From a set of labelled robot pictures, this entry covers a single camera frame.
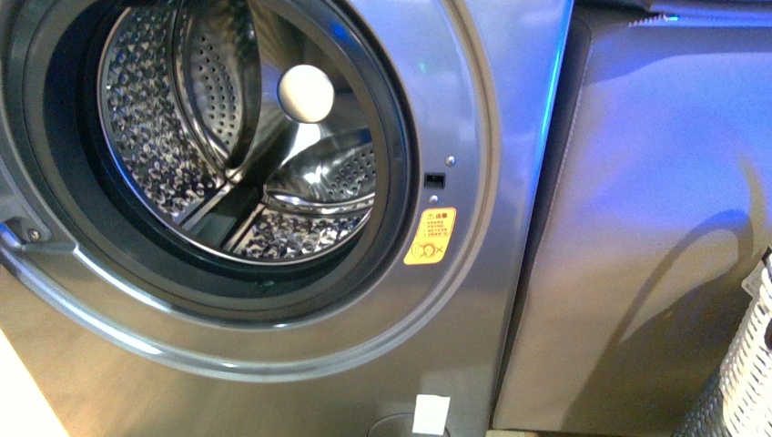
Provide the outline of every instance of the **silver washing machine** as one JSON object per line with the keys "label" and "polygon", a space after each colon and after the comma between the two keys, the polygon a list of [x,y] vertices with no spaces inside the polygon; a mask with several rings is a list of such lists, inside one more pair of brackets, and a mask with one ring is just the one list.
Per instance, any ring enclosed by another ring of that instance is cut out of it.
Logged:
{"label": "silver washing machine", "polygon": [[570,3],[0,3],[0,329],[70,435],[484,435]]}

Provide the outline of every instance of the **metal surface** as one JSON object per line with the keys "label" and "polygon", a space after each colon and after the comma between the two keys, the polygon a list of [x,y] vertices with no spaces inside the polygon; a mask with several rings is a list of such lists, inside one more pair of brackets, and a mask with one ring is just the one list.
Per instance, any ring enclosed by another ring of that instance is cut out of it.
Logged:
{"label": "metal surface", "polygon": [[672,435],[772,239],[772,32],[574,16],[493,424]]}
{"label": "metal surface", "polygon": [[245,1],[184,0],[174,27],[177,91],[187,120],[222,165],[237,168],[260,110],[260,61]]}
{"label": "metal surface", "polygon": [[270,176],[266,202],[319,215],[367,209],[375,197],[374,159],[366,130],[327,137]]}
{"label": "metal surface", "polygon": [[[16,57],[4,77],[4,86],[25,90],[10,102],[42,100],[47,59],[41,54],[51,52],[86,5],[48,2],[15,17],[15,50],[28,55]],[[0,307],[0,327],[72,435],[366,435],[380,418],[412,412],[418,393],[451,396],[450,435],[485,434],[569,5],[348,5],[401,83],[420,174],[447,174],[440,204],[459,215],[445,259],[405,266],[407,241],[349,305],[317,319],[235,328],[153,298],[87,247],[24,246],[6,232],[4,263],[66,317],[5,282],[2,301],[13,304]],[[338,44],[355,37],[334,24],[325,30]],[[260,25],[256,31],[260,40]],[[263,65],[266,59],[261,52]],[[263,86],[274,77],[269,73],[263,71]],[[322,130],[362,127],[356,111],[340,111],[347,101],[336,96]],[[46,132],[36,128],[36,120],[46,119],[43,108],[17,109],[15,132],[24,127],[29,141],[45,142]],[[267,132],[262,127],[290,129],[277,120],[283,119],[261,113],[258,138]],[[8,158],[15,147],[2,147],[4,161],[17,166]],[[453,168],[445,166],[449,155],[462,157]],[[18,185],[40,182],[19,174]],[[416,198],[430,196],[418,184],[414,189]],[[424,203],[409,217],[411,234]],[[56,239],[73,240],[63,220],[36,210]]]}
{"label": "metal surface", "polygon": [[[335,115],[316,125],[335,90],[321,69],[292,66],[308,52],[325,59],[306,38],[265,6],[180,0],[127,10],[107,39],[99,103],[110,151],[140,201],[194,246],[247,263],[297,263],[339,249],[367,222],[376,182],[370,133],[338,132],[345,125]],[[300,126],[316,129],[305,144]],[[277,129],[298,135],[277,137]],[[249,193],[234,187],[259,185],[281,161],[265,182],[265,204],[244,198],[228,214],[216,211]]]}

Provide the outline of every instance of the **yellow warning label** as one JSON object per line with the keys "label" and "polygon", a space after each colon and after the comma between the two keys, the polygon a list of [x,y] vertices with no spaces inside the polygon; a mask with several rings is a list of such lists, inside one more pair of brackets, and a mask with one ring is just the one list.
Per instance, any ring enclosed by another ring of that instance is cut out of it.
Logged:
{"label": "yellow warning label", "polygon": [[445,258],[445,250],[451,242],[453,225],[456,222],[456,208],[431,208],[421,214],[421,223],[408,254],[405,264],[417,266],[436,264]]}

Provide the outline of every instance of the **white sticker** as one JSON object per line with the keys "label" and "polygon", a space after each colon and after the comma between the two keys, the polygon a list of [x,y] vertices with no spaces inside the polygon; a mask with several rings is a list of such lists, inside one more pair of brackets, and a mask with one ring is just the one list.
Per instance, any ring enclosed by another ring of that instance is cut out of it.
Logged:
{"label": "white sticker", "polygon": [[419,394],[415,397],[415,416],[412,422],[414,434],[445,434],[445,421],[448,420],[448,409],[451,398]]}
{"label": "white sticker", "polygon": [[761,290],[763,275],[767,273],[767,269],[764,264],[759,262],[753,272],[743,280],[743,290],[746,291],[751,297],[755,297]]}

